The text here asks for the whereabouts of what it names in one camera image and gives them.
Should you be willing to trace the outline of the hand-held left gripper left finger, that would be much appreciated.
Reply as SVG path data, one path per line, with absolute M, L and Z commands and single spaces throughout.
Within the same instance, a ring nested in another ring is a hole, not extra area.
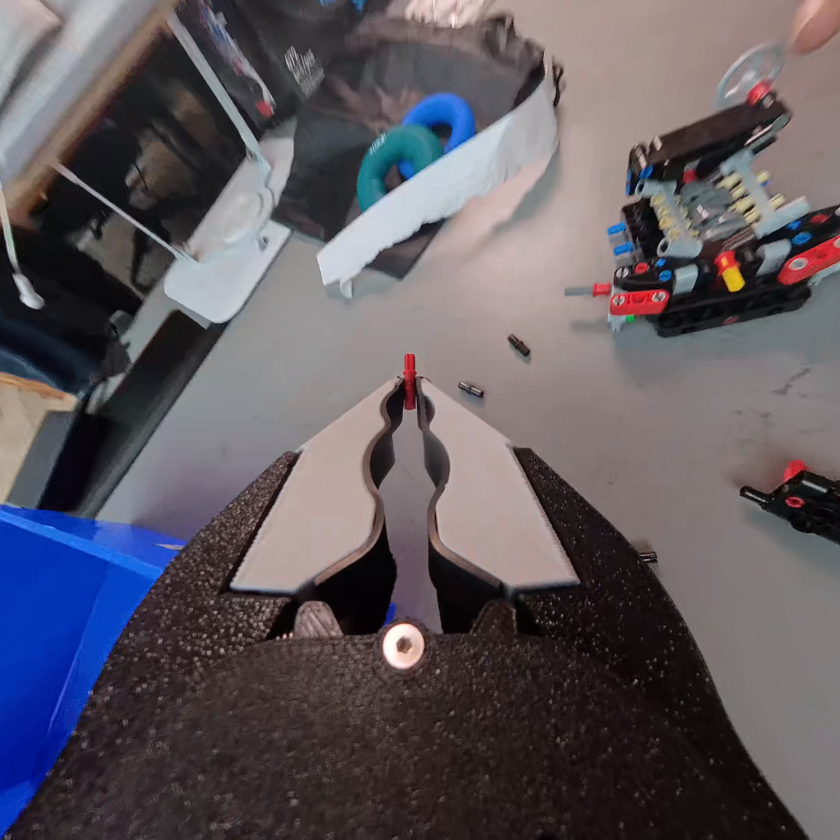
M 380 487 L 395 463 L 404 381 L 373 391 L 297 450 L 297 460 L 230 581 L 233 592 L 299 595 L 372 551 Z

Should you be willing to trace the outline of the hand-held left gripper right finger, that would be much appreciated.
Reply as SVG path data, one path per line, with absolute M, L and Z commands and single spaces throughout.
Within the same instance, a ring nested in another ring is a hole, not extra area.
M 417 423 L 434 485 L 427 508 L 429 571 L 485 592 L 524 595 L 581 584 L 514 444 L 445 394 L 416 380 Z

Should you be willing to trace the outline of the blue plastic bin white tag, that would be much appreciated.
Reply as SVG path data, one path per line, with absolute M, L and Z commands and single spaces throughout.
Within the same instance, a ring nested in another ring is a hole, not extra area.
M 113 646 L 185 542 L 1 506 L 1 829 L 67 745 Z

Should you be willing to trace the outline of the black brick subassembly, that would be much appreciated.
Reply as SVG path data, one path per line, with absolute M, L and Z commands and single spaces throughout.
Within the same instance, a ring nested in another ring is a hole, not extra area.
M 839 482 L 812 472 L 801 472 L 792 482 L 781 482 L 771 492 L 742 486 L 741 498 L 783 519 L 801 533 L 839 544 Z

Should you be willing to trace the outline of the black drawstring bag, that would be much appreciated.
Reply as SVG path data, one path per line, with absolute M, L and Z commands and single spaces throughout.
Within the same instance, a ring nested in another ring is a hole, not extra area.
M 520 35 L 511 17 L 459 28 L 368 17 L 299 111 L 274 218 L 323 248 L 389 192 L 524 103 L 549 73 L 556 113 L 563 66 Z M 404 278 L 449 219 L 422 226 L 365 269 Z

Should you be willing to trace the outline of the toy brick engine chassis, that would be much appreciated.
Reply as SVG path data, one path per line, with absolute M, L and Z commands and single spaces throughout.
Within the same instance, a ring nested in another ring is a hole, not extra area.
M 753 167 L 791 120 L 774 89 L 787 57 L 784 43 L 742 54 L 711 115 L 630 150 L 612 278 L 567 298 L 606 299 L 613 332 L 645 320 L 673 338 L 798 310 L 838 275 L 838 205 L 788 199 Z

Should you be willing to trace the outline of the person's right hand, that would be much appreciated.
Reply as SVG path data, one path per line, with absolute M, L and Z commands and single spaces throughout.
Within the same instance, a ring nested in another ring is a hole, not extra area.
M 800 2 L 789 33 L 789 46 L 796 55 L 808 55 L 824 47 L 839 31 L 839 1 Z

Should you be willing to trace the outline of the white book stand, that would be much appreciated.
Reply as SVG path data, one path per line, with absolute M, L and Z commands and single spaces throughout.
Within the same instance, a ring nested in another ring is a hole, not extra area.
M 2 228 L 75 243 L 133 227 L 130 286 L 157 244 L 163 292 L 212 323 L 286 243 L 271 221 L 291 138 L 259 140 L 180 22 L 181 2 L 2 2 Z

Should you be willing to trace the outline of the white paper strip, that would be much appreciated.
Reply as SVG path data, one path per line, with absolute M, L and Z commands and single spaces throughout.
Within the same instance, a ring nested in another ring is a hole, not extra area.
M 318 252 L 322 284 L 353 295 L 353 279 L 382 251 L 457 214 L 524 173 L 535 183 L 558 148 L 552 74 L 506 116 L 442 156 L 355 218 Z

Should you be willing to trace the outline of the toy car box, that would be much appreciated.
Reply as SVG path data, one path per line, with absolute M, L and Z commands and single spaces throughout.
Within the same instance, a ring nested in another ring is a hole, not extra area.
M 365 1 L 191 1 L 177 17 L 257 133 L 291 118 L 321 87 Z

